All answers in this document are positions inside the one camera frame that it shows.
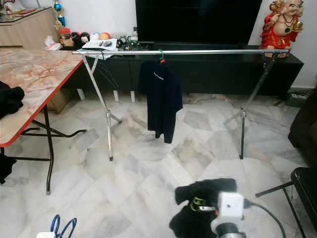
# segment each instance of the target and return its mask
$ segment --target wooden cabinet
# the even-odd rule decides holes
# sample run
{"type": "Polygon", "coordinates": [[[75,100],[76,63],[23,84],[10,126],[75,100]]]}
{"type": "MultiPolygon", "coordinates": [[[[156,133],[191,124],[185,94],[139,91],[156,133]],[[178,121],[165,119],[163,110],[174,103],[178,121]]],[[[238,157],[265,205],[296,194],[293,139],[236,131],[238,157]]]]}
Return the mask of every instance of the wooden cabinet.
{"type": "Polygon", "coordinates": [[[37,9],[25,17],[0,17],[0,47],[21,46],[27,50],[42,50],[44,39],[53,36],[58,42],[55,30],[55,14],[51,7],[37,9]]]}

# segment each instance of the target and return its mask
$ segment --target cabinet door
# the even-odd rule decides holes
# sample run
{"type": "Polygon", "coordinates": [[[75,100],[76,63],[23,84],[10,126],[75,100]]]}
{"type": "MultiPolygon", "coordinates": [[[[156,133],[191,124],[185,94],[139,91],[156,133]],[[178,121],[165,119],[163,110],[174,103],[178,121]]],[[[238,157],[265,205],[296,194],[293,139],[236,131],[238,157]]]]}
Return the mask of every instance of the cabinet door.
{"type": "Polygon", "coordinates": [[[0,26],[0,46],[22,46],[14,26],[0,26]]]}
{"type": "MultiPolygon", "coordinates": [[[[88,58],[88,64],[90,68],[94,63],[94,59],[88,58]]],[[[129,62],[127,60],[99,60],[94,72],[94,78],[100,89],[116,90],[116,88],[109,82],[109,78],[113,78],[118,84],[118,90],[130,91],[131,77],[129,62]]],[[[91,89],[94,88],[90,76],[87,72],[86,66],[82,64],[68,79],[64,85],[65,88],[82,88],[91,89]]]]}
{"type": "Polygon", "coordinates": [[[274,95],[286,100],[287,92],[302,69],[302,64],[276,63],[259,90],[259,95],[274,95]]]}
{"type": "Polygon", "coordinates": [[[260,63],[210,62],[208,90],[215,94],[251,94],[263,72],[260,63]]]}
{"type": "MultiPolygon", "coordinates": [[[[143,61],[130,61],[132,88],[137,91],[143,61]]],[[[182,92],[208,93],[210,70],[207,63],[169,61],[168,67],[179,79],[182,92]]]]}
{"type": "Polygon", "coordinates": [[[99,64],[95,70],[95,77],[101,88],[115,88],[109,83],[109,79],[113,78],[118,84],[118,89],[123,91],[131,91],[131,77],[129,61],[127,60],[104,60],[103,64],[99,64]]]}

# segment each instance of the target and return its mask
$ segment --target black tv screen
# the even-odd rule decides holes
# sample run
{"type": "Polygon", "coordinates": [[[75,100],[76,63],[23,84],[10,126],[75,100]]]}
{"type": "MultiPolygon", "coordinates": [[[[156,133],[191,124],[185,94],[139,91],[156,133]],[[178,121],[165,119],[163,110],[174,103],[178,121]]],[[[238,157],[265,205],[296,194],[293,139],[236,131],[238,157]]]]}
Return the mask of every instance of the black tv screen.
{"type": "Polygon", "coordinates": [[[141,42],[247,44],[262,0],[136,0],[141,42]]]}

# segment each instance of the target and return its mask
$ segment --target black t-shirt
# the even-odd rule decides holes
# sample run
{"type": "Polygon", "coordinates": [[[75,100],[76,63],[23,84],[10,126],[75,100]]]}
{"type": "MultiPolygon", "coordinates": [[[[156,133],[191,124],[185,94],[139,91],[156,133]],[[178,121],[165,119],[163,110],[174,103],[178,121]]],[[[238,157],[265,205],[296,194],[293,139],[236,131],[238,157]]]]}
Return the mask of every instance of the black t-shirt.
{"type": "Polygon", "coordinates": [[[24,91],[21,87],[10,88],[0,81],[0,119],[13,114],[23,106],[24,91]]]}
{"type": "Polygon", "coordinates": [[[144,62],[140,70],[138,91],[148,99],[148,130],[156,132],[164,142],[172,143],[176,112],[183,108],[179,81],[165,64],[144,62]]]}
{"type": "Polygon", "coordinates": [[[221,191],[236,192],[237,184],[234,179],[220,178],[199,181],[188,186],[178,187],[175,190],[175,201],[180,203],[189,200],[178,214],[169,223],[169,227],[178,238],[216,238],[211,230],[211,222],[216,215],[209,212],[199,212],[192,209],[191,204],[201,199],[202,206],[215,207],[221,191]]]}

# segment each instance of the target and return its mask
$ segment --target white wall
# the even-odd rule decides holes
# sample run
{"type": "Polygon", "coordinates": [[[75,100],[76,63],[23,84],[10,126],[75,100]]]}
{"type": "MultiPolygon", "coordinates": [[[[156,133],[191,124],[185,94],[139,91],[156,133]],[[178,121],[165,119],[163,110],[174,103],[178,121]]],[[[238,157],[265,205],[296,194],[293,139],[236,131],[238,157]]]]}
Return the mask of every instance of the white wall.
{"type": "MultiPolygon", "coordinates": [[[[36,0],[20,0],[25,7],[37,7],[36,0]]],[[[52,6],[53,0],[39,0],[52,6]]],[[[126,32],[137,25],[135,0],[60,0],[66,27],[78,32],[126,32]]]]}
{"type": "MultiPolygon", "coordinates": [[[[53,0],[39,0],[42,6],[53,0]]],[[[249,45],[261,43],[260,34],[264,18],[270,13],[273,0],[263,0],[249,45]]],[[[36,7],[36,0],[21,0],[26,7],[36,7]]],[[[66,26],[71,31],[126,32],[136,26],[135,0],[60,0],[65,10],[66,26]]],[[[292,87],[315,87],[317,75],[317,0],[304,3],[304,31],[292,45],[292,53],[305,63],[292,87]]]]}

